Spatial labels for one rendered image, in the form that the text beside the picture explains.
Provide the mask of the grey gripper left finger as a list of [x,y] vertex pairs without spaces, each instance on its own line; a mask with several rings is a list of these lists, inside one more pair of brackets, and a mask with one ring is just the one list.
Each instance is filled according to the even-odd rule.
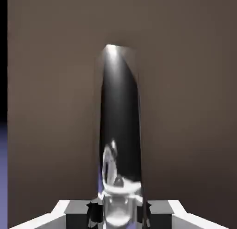
[[102,201],[59,200],[51,213],[9,229],[103,229]]

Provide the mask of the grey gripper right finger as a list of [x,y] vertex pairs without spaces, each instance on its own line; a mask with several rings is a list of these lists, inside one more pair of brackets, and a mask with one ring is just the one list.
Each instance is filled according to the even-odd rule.
[[186,212],[179,200],[149,200],[144,229],[229,229]]

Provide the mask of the brown cabinet door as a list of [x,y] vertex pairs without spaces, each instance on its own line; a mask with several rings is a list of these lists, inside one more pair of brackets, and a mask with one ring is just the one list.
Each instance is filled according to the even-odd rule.
[[8,227],[90,199],[94,64],[136,51],[150,200],[237,229],[237,0],[8,0]]

